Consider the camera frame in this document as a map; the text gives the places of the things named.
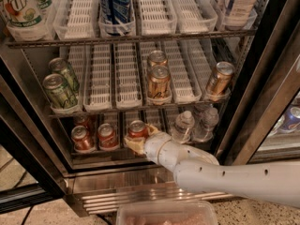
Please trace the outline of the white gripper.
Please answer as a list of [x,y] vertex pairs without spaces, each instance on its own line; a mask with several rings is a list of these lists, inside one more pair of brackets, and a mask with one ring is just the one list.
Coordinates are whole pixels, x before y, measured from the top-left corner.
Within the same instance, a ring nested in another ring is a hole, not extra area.
[[126,137],[125,145],[138,155],[144,152],[149,160],[173,172],[175,166],[188,157],[190,147],[174,141],[169,134],[159,132],[159,129],[151,124],[146,126],[151,137],[146,141],[145,138]]

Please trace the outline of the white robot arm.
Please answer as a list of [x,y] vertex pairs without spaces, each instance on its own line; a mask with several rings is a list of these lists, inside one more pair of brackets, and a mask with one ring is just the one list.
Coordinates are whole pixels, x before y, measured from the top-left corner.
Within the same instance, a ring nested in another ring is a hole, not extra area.
[[183,145],[156,127],[148,138],[126,136],[129,149],[170,171],[177,186],[190,193],[224,192],[234,196],[300,207],[300,162],[222,166],[211,154]]

